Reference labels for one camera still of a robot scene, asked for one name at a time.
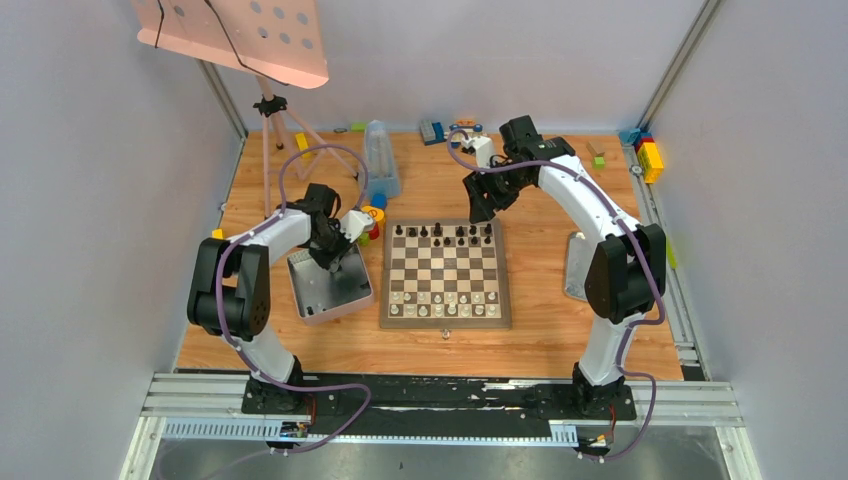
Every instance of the green lego brick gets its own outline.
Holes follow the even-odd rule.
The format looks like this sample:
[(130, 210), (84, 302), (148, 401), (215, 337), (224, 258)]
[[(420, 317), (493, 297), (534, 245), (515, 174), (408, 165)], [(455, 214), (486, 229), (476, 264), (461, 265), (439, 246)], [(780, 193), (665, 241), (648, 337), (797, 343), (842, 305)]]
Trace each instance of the green lego brick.
[(672, 270), (677, 270), (677, 259), (674, 258), (674, 252), (671, 250), (671, 242), (668, 238), (665, 239), (665, 258), (668, 259), (668, 264)]

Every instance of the blue lego brick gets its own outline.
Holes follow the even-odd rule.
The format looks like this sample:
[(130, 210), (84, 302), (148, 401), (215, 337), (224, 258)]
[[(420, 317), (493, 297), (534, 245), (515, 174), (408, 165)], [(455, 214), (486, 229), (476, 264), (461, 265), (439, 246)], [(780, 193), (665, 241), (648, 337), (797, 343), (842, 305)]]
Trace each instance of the blue lego brick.
[(618, 140), (622, 145), (632, 145), (636, 140), (639, 139), (639, 134), (642, 131), (638, 128), (631, 128), (630, 130), (622, 130), (618, 132)]

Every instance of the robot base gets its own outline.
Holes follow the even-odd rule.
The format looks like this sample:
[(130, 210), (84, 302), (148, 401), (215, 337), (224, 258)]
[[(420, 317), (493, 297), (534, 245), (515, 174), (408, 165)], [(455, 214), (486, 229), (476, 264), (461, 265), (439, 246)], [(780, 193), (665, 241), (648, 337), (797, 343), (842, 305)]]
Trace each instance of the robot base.
[[(286, 383), (292, 386), (303, 386), (303, 369), (297, 357), (294, 357), (292, 373)], [(251, 377), (244, 390), (241, 411), (254, 415), (283, 415), (294, 413), (302, 403), (302, 393), (283, 390)]]

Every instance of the floor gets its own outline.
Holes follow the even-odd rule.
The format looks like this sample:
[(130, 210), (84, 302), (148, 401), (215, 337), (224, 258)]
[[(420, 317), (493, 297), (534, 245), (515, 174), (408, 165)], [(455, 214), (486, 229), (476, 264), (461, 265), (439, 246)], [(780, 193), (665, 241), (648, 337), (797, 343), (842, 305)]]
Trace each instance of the floor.
[[(362, 134), (322, 135), (329, 143), (362, 149)], [(493, 139), (500, 152), (499, 136)], [(604, 144), (606, 168), (590, 172), (615, 202), (638, 217), (618, 139), (566, 139), (587, 169), (591, 163), (586, 143), (591, 139)], [(404, 193), (390, 200), (386, 212), (389, 218), (467, 218), (468, 197), (462, 186), (467, 172), (448, 156), (444, 144), (425, 147), (417, 133), (392, 134), (392, 144)], [(278, 152), (272, 166), (279, 168), (286, 158), (285, 151)], [(261, 134), (254, 133), (245, 147), (221, 223), (225, 235), (240, 233), (262, 221), (261, 173)], [(336, 189), (342, 197), (342, 212), (359, 196), (356, 182), (330, 156), (323, 157), (310, 180)], [(289, 176), (285, 186), (286, 196), (298, 199), (306, 182)], [(279, 201), (276, 187), (272, 199)], [(593, 316), (587, 303), (562, 292), (566, 238), (577, 228), (553, 199), (535, 188), (523, 190), (520, 199), (498, 218), (504, 225), (512, 295), (510, 330), (454, 330), (448, 340), (443, 340), (438, 331), (381, 330), (379, 301), (355, 314), (308, 327), (296, 316), (284, 261), (271, 269), (270, 323), (306, 371), (570, 377), (573, 364), (586, 347)], [(378, 299), (382, 252), (382, 237), (363, 252)], [(243, 368), (229, 346), (194, 326), (188, 329), (178, 366)], [(627, 366), (651, 372), (659, 379), (682, 379), (667, 324), (637, 330)]]

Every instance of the yellow lego brick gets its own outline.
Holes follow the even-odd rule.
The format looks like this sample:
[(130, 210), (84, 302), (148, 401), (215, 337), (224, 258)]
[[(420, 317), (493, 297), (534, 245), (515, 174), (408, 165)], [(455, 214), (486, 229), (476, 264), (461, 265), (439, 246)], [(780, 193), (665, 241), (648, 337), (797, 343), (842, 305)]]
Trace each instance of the yellow lego brick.
[(645, 171), (645, 183), (656, 182), (663, 171), (662, 158), (660, 158), (657, 144), (654, 142), (642, 143), (642, 147), (639, 148), (636, 156), (639, 158), (639, 165)]
[[(306, 141), (306, 135), (303, 133), (298, 133), (294, 136), (295, 141), (297, 142), (297, 149), (301, 152), (309, 148), (309, 143)], [(303, 158), (311, 157), (311, 153), (304, 153)]]

